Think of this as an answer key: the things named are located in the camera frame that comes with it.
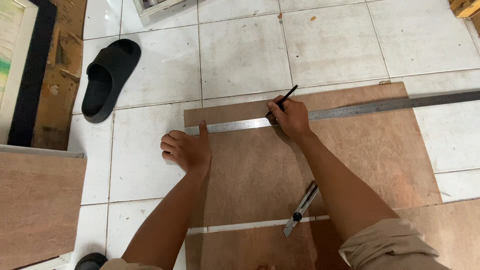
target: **painting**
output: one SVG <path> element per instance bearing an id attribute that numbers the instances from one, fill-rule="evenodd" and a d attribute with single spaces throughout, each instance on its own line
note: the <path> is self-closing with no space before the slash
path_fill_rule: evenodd
<path id="1" fill-rule="evenodd" d="M 14 0 L 0 0 L 0 106 L 20 33 L 25 7 Z"/>

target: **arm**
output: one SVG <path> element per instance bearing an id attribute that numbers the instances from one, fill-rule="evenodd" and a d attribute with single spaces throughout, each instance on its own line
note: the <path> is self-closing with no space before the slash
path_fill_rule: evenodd
<path id="1" fill-rule="evenodd" d="M 128 263 L 172 269 L 188 230 L 193 206 L 202 182 L 210 170 L 210 146 L 205 121 L 200 124 L 200 137 L 173 130 L 162 137 L 162 157 L 186 171 L 186 175 L 170 190 L 130 241 L 122 259 Z"/>
<path id="2" fill-rule="evenodd" d="M 285 112 L 268 102 L 282 130 L 302 150 L 312 170 L 330 219 L 343 240 L 383 219 L 398 215 L 362 179 L 348 169 L 310 130 L 302 102 L 287 99 Z"/>

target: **white tile floor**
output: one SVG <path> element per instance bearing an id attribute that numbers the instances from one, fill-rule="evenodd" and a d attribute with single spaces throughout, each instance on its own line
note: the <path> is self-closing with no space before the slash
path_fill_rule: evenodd
<path id="1" fill-rule="evenodd" d="M 480 38 L 447 0 L 187 0 L 156 19 L 143 27 L 133 0 L 88 1 L 69 143 L 88 166 L 65 269 L 92 251 L 121 256 L 183 176 L 159 140 L 183 127 L 184 109 L 273 98 L 293 84 L 297 95 L 390 80 L 411 97 L 480 88 Z M 142 57 L 113 115 L 92 125 L 81 115 L 86 68 L 118 38 L 139 43 Z M 443 200 L 480 197 L 480 102 L 415 114 Z"/>

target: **steel ruler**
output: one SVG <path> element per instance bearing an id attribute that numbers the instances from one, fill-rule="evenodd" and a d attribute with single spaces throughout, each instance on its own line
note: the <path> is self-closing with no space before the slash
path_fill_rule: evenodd
<path id="1" fill-rule="evenodd" d="M 349 107 L 328 109 L 328 110 L 316 110 L 308 113 L 308 119 L 310 121 L 347 117 L 362 115 L 367 113 L 375 113 L 390 110 L 402 110 L 418 107 L 427 107 L 459 102 L 467 102 L 480 100 L 480 89 L 474 89 L 469 92 L 445 94 L 438 96 L 429 96 L 421 98 L 404 98 L 383 102 L 375 102 L 369 104 L 355 105 Z M 227 131 L 251 129 L 258 127 L 276 126 L 279 125 L 275 120 L 268 120 L 267 118 L 249 119 L 243 121 L 235 121 L 228 123 L 210 124 L 207 125 L 208 133 L 221 133 Z M 188 135 L 199 135 L 198 126 L 186 127 L 185 133 Z"/>

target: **black slide sandal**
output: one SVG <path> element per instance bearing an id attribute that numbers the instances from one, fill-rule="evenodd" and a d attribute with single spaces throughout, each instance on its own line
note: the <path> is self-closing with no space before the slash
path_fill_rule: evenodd
<path id="1" fill-rule="evenodd" d="M 101 123 L 112 113 L 120 91 L 140 60 L 140 46 L 120 39 L 100 50 L 87 67 L 88 86 L 82 113 L 90 123 Z"/>

